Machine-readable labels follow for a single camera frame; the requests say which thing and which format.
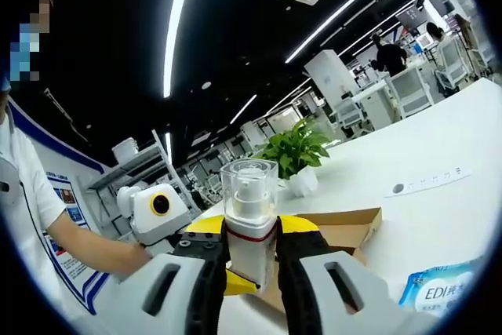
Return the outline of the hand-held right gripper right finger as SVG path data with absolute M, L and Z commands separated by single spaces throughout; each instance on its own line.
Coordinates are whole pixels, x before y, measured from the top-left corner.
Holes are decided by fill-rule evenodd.
M 435 327 L 433 315 L 400 307 L 383 279 L 303 217 L 278 217 L 276 254 L 291 334 L 427 334 Z

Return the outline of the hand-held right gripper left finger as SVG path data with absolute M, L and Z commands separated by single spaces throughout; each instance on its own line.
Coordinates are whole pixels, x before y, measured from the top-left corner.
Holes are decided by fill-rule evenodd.
M 118 334 L 216 334 L 229 260 L 224 216 L 199 220 L 171 253 L 155 256 L 120 285 Z

